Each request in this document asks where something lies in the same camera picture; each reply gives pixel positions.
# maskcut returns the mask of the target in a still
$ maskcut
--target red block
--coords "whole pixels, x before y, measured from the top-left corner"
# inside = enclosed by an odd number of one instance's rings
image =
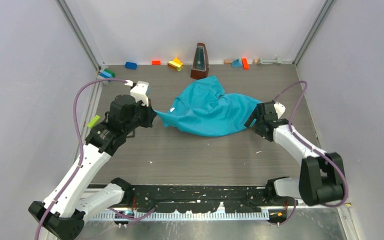
[[[243,66],[243,69],[245,69],[245,70],[250,69],[250,66],[248,65],[248,61],[245,57],[242,58],[242,66]]]

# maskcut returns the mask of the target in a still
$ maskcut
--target white wall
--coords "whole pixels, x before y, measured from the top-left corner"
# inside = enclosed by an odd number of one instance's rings
[[[33,239],[28,207],[73,163],[73,99],[94,76],[55,0],[0,0],[0,240]]]
[[[94,54],[107,65],[227,58],[292,62],[325,0],[67,0]]]
[[[343,157],[362,239],[384,239],[384,1],[337,1],[298,72],[322,146]]]

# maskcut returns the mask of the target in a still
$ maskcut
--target yellow-green block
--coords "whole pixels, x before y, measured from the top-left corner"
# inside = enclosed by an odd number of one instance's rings
[[[90,122],[87,124],[88,128],[93,128],[98,122],[101,120],[101,117],[99,115],[96,115],[90,120]]]

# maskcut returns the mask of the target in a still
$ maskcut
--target gray wood tabletop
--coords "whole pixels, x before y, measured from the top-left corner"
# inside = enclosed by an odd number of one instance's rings
[[[155,110],[166,112],[182,90],[194,81],[191,66],[175,71],[166,65],[140,65],[136,70],[111,66],[116,78],[149,82],[149,98]],[[211,65],[209,75],[217,76],[226,93],[240,93],[271,101],[288,85],[298,81],[294,65],[250,65],[249,70],[229,65]],[[104,116],[117,95],[129,94],[119,82],[103,87],[97,113]],[[278,101],[286,106],[289,116],[302,92],[297,85]],[[305,101],[293,120],[296,129],[318,145]],[[107,184],[120,177],[131,184],[181,185],[265,185],[271,178],[298,177],[300,167],[289,153],[274,142],[268,142],[247,129],[223,137],[202,137],[164,127],[156,117],[153,128],[137,128],[115,155],[93,179]]]

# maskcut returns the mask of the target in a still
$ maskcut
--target garment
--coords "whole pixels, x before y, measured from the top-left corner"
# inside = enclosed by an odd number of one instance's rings
[[[196,80],[174,99],[167,113],[156,111],[165,127],[205,137],[240,132],[261,101],[239,93],[225,93],[216,76]]]

